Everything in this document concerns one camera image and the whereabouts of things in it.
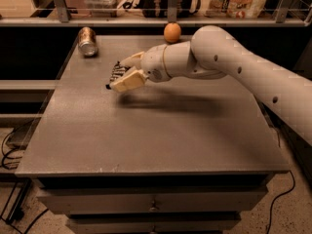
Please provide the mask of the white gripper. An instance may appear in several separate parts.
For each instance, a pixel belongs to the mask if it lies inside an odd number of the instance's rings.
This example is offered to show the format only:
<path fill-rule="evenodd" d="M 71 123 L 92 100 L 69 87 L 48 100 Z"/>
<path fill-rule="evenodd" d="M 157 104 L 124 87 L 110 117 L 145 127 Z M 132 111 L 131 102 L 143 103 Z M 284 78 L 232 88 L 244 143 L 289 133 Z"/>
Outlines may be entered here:
<path fill-rule="evenodd" d="M 139 52 L 121 60 L 120 64 L 130 69 L 110 84 L 111 89 L 118 93 L 133 90 L 144 86 L 147 77 L 155 83 L 169 81 L 170 76 L 164 64 L 166 48 L 166 44 L 155 46 L 145 53 Z"/>

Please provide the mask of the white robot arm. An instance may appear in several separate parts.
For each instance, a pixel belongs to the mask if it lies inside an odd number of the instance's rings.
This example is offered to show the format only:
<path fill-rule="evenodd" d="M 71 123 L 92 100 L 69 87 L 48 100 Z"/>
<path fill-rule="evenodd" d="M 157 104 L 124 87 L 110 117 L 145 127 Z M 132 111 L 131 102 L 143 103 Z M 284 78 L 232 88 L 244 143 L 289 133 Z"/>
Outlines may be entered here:
<path fill-rule="evenodd" d="M 150 80 L 212 80 L 229 75 L 312 144 L 312 82 L 243 47 L 224 29 L 208 25 L 188 41 L 154 46 L 115 64 L 107 87 L 123 93 Z"/>

